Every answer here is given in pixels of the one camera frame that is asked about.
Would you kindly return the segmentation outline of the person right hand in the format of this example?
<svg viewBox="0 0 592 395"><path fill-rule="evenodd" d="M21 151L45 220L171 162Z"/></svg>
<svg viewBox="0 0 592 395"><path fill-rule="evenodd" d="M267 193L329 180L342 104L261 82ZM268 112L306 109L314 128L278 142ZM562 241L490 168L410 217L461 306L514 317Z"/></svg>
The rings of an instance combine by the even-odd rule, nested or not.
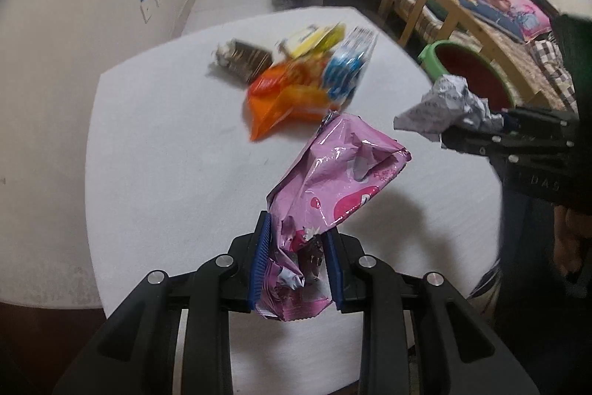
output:
<svg viewBox="0 0 592 395"><path fill-rule="evenodd" d="M576 273L582 266L582 241L591 238L591 217L569 208L554 208L553 260L563 277Z"/></svg>

